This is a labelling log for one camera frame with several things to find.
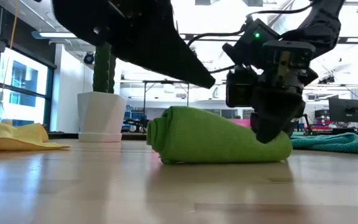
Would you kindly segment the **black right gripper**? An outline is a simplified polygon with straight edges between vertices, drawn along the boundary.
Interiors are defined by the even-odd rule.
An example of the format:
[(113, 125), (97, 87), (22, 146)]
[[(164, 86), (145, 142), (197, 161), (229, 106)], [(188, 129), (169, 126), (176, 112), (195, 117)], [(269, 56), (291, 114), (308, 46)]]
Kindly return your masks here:
[(253, 51), (253, 63), (263, 72), (251, 96), (250, 125), (257, 140), (268, 143), (281, 132), (288, 134), (292, 119), (303, 114), (301, 93), (312, 77), (316, 48), (307, 42), (254, 40)]

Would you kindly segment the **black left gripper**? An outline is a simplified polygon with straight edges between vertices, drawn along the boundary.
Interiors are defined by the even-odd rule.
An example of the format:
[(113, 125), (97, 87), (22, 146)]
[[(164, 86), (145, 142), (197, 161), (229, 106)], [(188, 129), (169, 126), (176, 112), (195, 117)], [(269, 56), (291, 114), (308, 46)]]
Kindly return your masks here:
[(77, 38), (144, 69), (203, 88), (215, 79), (176, 31), (170, 1), (52, 0), (56, 20)]

